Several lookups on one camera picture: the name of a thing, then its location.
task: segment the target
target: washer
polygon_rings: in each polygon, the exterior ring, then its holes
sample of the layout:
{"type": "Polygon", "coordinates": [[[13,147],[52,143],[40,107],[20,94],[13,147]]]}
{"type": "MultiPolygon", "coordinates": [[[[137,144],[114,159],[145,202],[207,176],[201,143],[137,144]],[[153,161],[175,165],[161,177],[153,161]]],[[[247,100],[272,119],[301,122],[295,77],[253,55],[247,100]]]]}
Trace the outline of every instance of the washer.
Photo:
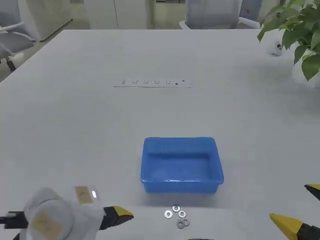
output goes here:
{"type": "Polygon", "coordinates": [[[179,206],[179,205],[173,205],[173,206],[172,206],[172,210],[173,210],[175,213],[177,213],[177,212],[180,211],[180,206],[179,206]]]}
{"type": "Polygon", "coordinates": [[[167,210],[167,211],[164,212],[164,217],[165,217],[166,219],[172,218],[173,215],[174,215],[174,214],[173,214],[172,211],[170,211],[170,210],[167,210]]]}
{"type": "Polygon", "coordinates": [[[180,210],[178,212],[178,216],[179,216],[179,218],[184,219],[187,216],[187,213],[184,210],[180,210]]]}
{"type": "Polygon", "coordinates": [[[185,228],[185,221],[179,219],[178,221],[176,221],[176,226],[178,227],[178,229],[184,229],[185,228]]]}
{"type": "Polygon", "coordinates": [[[183,222],[184,222],[184,226],[185,226],[185,227],[188,227],[188,226],[190,225],[190,221],[189,221],[188,218],[184,218],[184,219],[183,219],[183,222]]]}

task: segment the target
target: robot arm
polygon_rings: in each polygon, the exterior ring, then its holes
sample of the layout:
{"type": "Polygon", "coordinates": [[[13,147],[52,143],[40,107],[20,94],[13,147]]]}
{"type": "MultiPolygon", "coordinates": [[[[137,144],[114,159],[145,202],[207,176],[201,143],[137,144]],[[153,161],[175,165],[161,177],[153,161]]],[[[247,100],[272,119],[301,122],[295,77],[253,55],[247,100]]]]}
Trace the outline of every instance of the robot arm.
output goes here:
{"type": "Polygon", "coordinates": [[[21,229],[14,240],[94,240],[98,230],[134,218],[119,206],[102,207],[95,191],[75,187],[61,197],[50,188],[36,192],[24,211],[0,217],[5,229],[21,229]]]}

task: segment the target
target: power strip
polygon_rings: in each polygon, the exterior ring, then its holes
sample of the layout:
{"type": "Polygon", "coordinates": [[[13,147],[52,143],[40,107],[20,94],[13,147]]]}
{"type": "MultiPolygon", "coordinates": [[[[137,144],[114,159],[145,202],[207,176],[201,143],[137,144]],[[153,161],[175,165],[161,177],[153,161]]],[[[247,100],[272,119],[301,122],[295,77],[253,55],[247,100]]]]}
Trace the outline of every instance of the power strip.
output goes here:
{"type": "Polygon", "coordinates": [[[191,88],[190,80],[143,80],[143,79],[125,79],[119,80],[114,87],[129,88],[191,88]]]}

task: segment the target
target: gray chair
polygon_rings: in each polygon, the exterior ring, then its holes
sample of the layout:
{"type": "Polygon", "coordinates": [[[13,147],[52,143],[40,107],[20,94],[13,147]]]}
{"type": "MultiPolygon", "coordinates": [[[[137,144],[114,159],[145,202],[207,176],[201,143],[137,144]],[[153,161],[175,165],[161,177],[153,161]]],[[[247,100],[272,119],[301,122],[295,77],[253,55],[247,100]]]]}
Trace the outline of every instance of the gray chair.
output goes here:
{"type": "Polygon", "coordinates": [[[234,29],[244,24],[259,29],[256,21],[239,17],[239,0],[186,0],[182,29],[234,29]]]}
{"type": "Polygon", "coordinates": [[[34,45],[34,39],[21,22],[19,0],[0,0],[0,63],[6,59],[13,72],[16,67],[10,57],[34,45]]]}

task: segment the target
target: blue container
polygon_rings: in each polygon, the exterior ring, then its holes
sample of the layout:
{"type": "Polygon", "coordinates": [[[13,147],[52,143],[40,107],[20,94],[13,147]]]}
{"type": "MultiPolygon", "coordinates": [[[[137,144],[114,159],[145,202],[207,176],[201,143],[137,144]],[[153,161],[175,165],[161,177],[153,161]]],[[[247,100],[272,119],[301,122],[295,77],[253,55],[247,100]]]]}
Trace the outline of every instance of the blue container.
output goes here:
{"type": "Polygon", "coordinates": [[[140,177],[147,193],[215,193],[224,182],[212,137],[146,138],[140,177]]]}

